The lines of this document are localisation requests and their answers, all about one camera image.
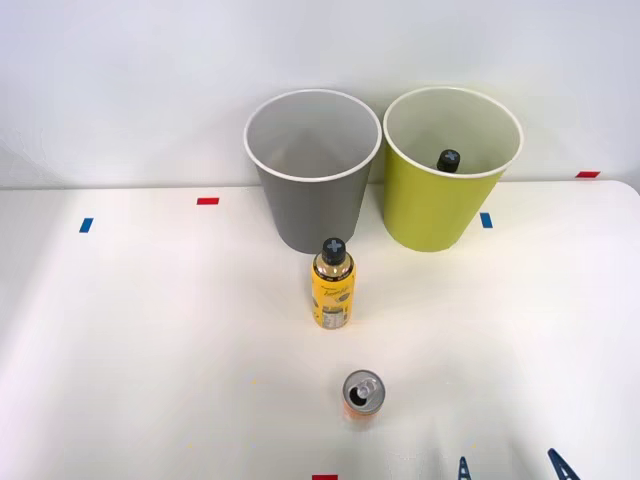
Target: black bottle cap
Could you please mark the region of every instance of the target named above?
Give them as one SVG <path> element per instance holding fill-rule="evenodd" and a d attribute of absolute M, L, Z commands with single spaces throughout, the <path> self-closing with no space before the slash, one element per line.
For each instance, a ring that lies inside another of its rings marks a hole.
<path fill-rule="evenodd" d="M 328 238 L 322 244 L 322 259 L 329 265 L 340 265 L 347 256 L 347 247 L 342 240 Z"/>
<path fill-rule="evenodd" d="M 455 150 L 444 150 L 438 159 L 438 170 L 447 173 L 456 173 L 460 165 L 460 154 Z"/>

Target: blue tape marker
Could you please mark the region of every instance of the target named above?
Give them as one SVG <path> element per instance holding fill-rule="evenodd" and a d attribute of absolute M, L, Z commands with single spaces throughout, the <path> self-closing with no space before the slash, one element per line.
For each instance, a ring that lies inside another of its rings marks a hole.
<path fill-rule="evenodd" d="M 493 223 L 491 223 L 491 215 L 488 213 L 481 213 L 480 220 L 482 220 L 482 226 L 484 228 L 493 228 Z"/>
<path fill-rule="evenodd" d="M 89 229 L 91 228 L 92 223 L 93 218 L 85 218 L 82 222 L 82 226 L 80 227 L 80 233 L 89 233 Z"/>

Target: yellow-green bucket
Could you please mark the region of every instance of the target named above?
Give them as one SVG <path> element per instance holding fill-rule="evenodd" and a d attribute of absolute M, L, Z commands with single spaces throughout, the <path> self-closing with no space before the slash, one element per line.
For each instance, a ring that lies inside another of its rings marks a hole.
<path fill-rule="evenodd" d="M 383 129 L 384 224 L 399 243 L 421 252 L 458 241 L 524 140 L 505 106 L 458 87 L 402 95 L 387 109 Z M 436 168 L 447 149 L 460 154 L 456 173 Z"/>

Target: white wall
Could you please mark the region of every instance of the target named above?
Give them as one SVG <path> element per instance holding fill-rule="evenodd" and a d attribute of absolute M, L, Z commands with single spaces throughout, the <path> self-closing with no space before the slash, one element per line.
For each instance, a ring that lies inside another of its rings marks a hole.
<path fill-rule="evenodd" d="M 0 186 L 253 184 L 241 133 L 266 98 L 333 87 L 382 113 L 451 83 L 520 117 L 509 178 L 593 169 L 638 188 L 638 5 L 2 0 Z"/>

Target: table surface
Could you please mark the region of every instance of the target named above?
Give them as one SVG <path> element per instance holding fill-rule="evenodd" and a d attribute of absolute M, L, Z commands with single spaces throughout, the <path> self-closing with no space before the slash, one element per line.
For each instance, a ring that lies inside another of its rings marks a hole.
<path fill-rule="evenodd" d="M 464 455 L 474 480 L 553 480 L 551 447 L 628 478 L 638 194 L 501 183 L 493 228 L 432 254 L 381 196 L 348 243 L 354 317 L 326 331 L 260 188 L 0 192 L 0 478 L 455 479 Z M 387 388 L 364 428 L 341 402 L 360 368 Z"/>

